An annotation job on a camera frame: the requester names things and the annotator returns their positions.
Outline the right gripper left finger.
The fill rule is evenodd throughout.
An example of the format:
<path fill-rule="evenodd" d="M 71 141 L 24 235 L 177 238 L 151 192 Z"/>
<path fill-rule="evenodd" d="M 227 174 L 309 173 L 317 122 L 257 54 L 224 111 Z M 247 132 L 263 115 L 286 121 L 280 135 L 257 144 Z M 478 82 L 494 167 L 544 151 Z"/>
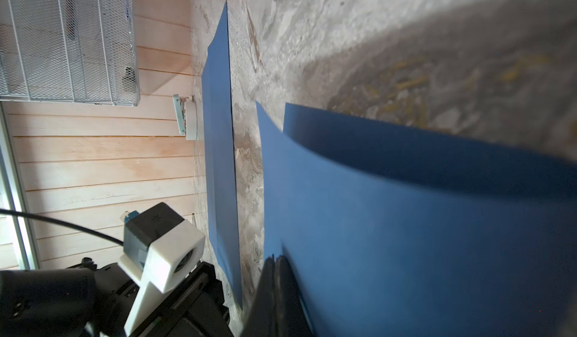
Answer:
<path fill-rule="evenodd" d="M 277 336 L 274 257 L 264 262 L 255 299 L 241 336 Z"/>

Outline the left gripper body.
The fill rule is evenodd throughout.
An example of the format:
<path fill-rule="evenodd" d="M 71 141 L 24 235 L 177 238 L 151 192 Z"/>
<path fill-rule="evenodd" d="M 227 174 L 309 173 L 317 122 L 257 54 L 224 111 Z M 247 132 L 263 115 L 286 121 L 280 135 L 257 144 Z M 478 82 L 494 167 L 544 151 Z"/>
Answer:
<path fill-rule="evenodd" d="M 200 262 L 132 336 L 232 336 L 230 311 L 214 265 Z"/>

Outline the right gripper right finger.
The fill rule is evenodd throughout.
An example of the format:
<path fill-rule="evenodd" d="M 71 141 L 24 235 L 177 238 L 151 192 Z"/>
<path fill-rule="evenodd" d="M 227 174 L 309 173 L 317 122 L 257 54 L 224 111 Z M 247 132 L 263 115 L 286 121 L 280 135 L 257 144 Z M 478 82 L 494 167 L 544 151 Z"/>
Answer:
<path fill-rule="evenodd" d="M 276 336 L 313 336 L 304 313 L 298 283 L 285 256 L 276 259 L 274 292 Z"/>

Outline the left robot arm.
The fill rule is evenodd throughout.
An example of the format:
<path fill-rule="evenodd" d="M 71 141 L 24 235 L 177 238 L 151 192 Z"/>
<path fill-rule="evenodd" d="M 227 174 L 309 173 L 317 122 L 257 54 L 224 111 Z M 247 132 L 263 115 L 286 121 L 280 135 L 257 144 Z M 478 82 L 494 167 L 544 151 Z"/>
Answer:
<path fill-rule="evenodd" d="M 69 269 L 1 273 L 3 336 L 125 336 L 139 287 L 115 263 L 85 258 Z M 230 313 L 213 265 L 195 269 L 133 336 L 230 336 Z"/>

